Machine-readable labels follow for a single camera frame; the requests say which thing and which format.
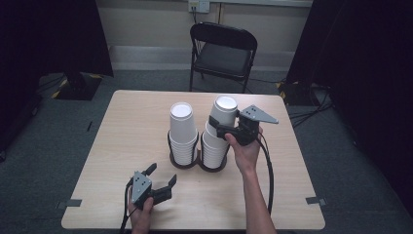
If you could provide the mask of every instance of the human arm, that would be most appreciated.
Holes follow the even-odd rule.
[[[147,234],[151,226],[154,199],[152,197],[147,198],[143,204],[143,209],[140,210],[131,202],[131,194],[129,197],[128,211],[131,219],[131,234]]]
[[[249,145],[241,146],[231,134],[226,134],[225,137],[234,149],[236,163],[243,176],[246,233],[277,233],[265,205],[256,172],[259,143],[255,140]]]

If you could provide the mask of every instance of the black curtain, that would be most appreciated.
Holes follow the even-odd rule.
[[[411,1],[315,0],[287,82],[331,88],[357,146],[413,216],[412,67]]]
[[[94,0],[0,0],[0,150],[42,75],[113,76]]]

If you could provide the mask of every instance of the chair backrest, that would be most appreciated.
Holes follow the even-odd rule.
[[[258,46],[257,40],[250,32],[214,22],[194,24],[190,33],[194,46],[196,40],[250,51],[256,51]]]

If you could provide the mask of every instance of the wall outlet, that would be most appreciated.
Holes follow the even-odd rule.
[[[209,2],[208,1],[197,1],[197,0],[189,0],[188,1],[188,12],[192,13],[209,13]]]
[[[188,1],[188,12],[192,13],[196,9],[196,12],[200,9],[200,1],[189,0]]]

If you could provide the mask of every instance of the gray carpet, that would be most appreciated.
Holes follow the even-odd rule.
[[[251,80],[248,88],[255,94],[277,95],[275,85],[268,82],[280,81],[285,75],[254,71],[252,79],[267,82]],[[45,77],[42,83],[55,78],[57,74]],[[115,71],[115,78],[102,80],[91,101],[52,99],[56,86],[44,91],[37,115],[8,148],[6,162],[0,164],[0,233],[117,233],[64,230],[60,225],[64,210],[56,205],[70,199],[115,91],[187,91],[188,83],[188,70]],[[222,83],[213,77],[204,81],[198,77],[195,87],[217,93],[242,89],[240,84]],[[287,108],[291,114],[314,109]],[[333,108],[308,119],[295,133],[316,193],[328,203],[321,208],[326,226],[321,231],[281,233],[413,233],[411,217],[380,171],[354,147]]]

